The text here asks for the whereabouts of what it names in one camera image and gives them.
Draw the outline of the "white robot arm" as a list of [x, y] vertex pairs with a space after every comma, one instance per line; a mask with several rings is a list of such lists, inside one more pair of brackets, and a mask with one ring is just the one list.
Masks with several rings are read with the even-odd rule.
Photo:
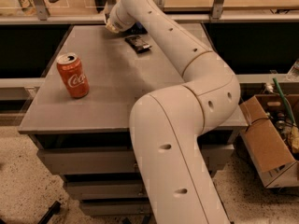
[[140, 22], [181, 75], [180, 85], [152, 91], [134, 104], [133, 149], [157, 224], [230, 224], [197, 145], [232, 116], [240, 85], [228, 64], [167, 17], [158, 0], [119, 0], [107, 29]]

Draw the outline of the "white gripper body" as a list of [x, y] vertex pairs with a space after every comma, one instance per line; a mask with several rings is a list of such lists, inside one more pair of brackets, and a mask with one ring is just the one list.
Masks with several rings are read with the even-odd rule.
[[113, 6], [109, 14], [105, 15], [106, 28], [111, 33], [125, 32], [132, 28], [135, 23], [136, 19], [127, 12], [121, 1]]

